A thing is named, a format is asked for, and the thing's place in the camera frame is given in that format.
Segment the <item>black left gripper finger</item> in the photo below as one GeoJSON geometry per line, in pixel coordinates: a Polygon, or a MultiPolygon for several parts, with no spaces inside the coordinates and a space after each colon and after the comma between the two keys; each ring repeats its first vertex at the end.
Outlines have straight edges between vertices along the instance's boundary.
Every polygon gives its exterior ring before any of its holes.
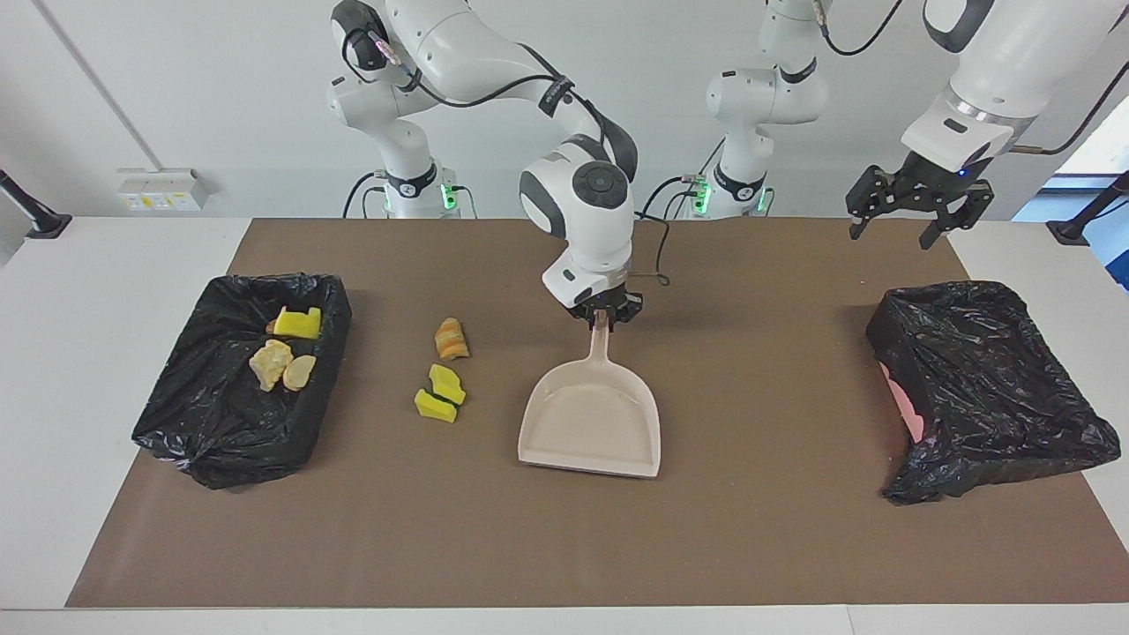
{"type": "Polygon", "coordinates": [[[846,195],[847,212],[851,216],[851,240],[863,237],[863,232],[883,214],[889,214],[889,174],[879,166],[870,166],[863,171],[846,195]]]}
{"type": "Polygon", "coordinates": [[[944,197],[933,197],[931,205],[927,206],[926,210],[935,214],[935,220],[929,221],[927,228],[920,234],[920,249],[930,249],[944,233],[971,229],[983,217],[984,209],[991,205],[994,198],[994,189],[987,181],[975,181],[968,189],[968,193],[964,193],[955,210],[949,209],[944,197]]]}

